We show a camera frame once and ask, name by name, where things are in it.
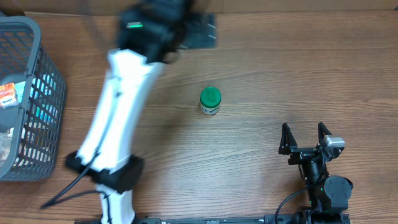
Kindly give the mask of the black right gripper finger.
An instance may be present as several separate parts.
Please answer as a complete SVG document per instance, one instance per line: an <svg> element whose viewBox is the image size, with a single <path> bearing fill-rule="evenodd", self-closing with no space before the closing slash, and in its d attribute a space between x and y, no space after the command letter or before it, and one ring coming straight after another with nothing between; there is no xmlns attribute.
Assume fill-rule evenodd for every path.
<svg viewBox="0 0 398 224"><path fill-rule="evenodd" d="M328 145L328 137L330 137L332 133L326 128L326 126L322 123L318 123L318 142L321 146Z"/></svg>
<svg viewBox="0 0 398 224"><path fill-rule="evenodd" d="M279 154L293 154L298 149L298 145L287 123L282 125L282 135L279 146Z"/></svg>

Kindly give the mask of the green lid jar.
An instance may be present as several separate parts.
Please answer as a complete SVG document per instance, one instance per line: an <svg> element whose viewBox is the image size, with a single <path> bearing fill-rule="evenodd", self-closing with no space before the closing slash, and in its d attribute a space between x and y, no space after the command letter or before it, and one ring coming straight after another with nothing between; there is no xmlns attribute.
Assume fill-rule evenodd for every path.
<svg viewBox="0 0 398 224"><path fill-rule="evenodd" d="M221 92L219 89L209 86L200 94L200 109L203 113L214 115L220 110Z"/></svg>

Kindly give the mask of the teal gum packet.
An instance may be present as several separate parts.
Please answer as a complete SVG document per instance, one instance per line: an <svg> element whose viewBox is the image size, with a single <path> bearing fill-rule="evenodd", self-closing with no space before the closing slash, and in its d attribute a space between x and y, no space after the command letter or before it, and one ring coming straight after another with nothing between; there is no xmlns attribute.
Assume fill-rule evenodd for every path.
<svg viewBox="0 0 398 224"><path fill-rule="evenodd" d="M39 80L38 78L33 78L32 84L36 86L40 91L35 91L31 87L29 96L33 97L35 100L44 101L45 100L44 96L50 96L53 93L53 90L56 89L57 84L52 78L53 76L54 76L53 73L51 75L43 74L42 78L47 83L47 85L43 84L41 80ZM17 99L19 104L22 103L25 86L26 86L26 81L15 83L15 88L17 91ZM53 118L50 117L50 114L52 116L56 116L58 114L58 111L49 103L48 104L44 103L42 106L47 110L47 112L36 107L35 109L36 116L38 116L40 119L46 122L52 123Z"/></svg>

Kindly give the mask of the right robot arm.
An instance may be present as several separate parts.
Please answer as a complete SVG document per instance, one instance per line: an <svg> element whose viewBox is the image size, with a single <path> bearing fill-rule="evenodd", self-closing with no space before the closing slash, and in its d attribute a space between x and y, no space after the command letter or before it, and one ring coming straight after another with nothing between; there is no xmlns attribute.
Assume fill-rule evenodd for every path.
<svg viewBox="0 0 398 224"><path fill-rule="evenodd" d="M314 147L298 147L287 123L282 125L279 154L289 155L288 164L298 166L305 187L285 198L274 214L274 223L350 223L345 214L349 207L353 183L346 177L330 175L326 163L336 159L345 149L345 140L332 134L318 123L318 143ZM309 206L296 213L280 217L280 211L290 199L308 193Z"/></svg>

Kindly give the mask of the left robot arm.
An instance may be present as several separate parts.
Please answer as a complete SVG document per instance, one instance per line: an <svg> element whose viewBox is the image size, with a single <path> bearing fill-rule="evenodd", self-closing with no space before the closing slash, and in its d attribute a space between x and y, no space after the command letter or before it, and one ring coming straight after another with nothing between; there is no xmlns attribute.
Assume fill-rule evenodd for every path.
<svg viewBox="0 0 398 224"><path fill-rule="evenodd" d="M208 1L139 1L119 16L116 48L90 130L66 166L89 177L101 200L101 223L133 223L132 190L144 161L131 138L146 99L172 54L187 49L206 27Z"/></svg>

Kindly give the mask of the grey plastic shopping basket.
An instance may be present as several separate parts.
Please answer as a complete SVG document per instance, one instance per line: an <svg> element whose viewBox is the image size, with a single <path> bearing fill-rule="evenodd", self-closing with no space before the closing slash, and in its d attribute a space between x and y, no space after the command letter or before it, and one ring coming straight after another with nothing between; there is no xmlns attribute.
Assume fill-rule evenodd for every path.
<svg viewBox="0 0 398 224"><path fill-rule="evenodd" d="M41 43L41 30L24 16L1 17L1 181L38 181L57 159L66 81Z"/></svg>

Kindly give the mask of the orange snack packet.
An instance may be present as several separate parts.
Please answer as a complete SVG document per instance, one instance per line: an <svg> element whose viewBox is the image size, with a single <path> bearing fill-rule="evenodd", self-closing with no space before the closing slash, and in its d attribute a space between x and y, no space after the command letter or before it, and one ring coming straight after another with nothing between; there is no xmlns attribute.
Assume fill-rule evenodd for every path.
<svg viewBox="0 0 398 224"><path fill-rule="evenodd" d="M1 108L6 109L19 104L14 83L1 85Z"/></svg>

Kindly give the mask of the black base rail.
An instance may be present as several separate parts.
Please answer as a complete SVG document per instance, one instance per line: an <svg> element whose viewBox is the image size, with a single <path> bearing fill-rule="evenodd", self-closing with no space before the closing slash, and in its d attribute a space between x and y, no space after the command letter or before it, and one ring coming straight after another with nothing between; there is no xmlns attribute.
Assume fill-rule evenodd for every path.
<svg viewBox="0 0 398 224"><path fill-rule="evenodd" d="M296 223L327 223L327 224L351 224L348 215L343 215L339 221L339 216L336 218L320 218L319 215L313 214L313 221L307 222L303 218L299 218L294 214L279 215L277 222L280 224L296 224ZM188 219L174 219L161 220L160 218L141 218L133 223L138 224L275 224L275 215L265 215L264 217L252 218L188 218Z"/></svg>

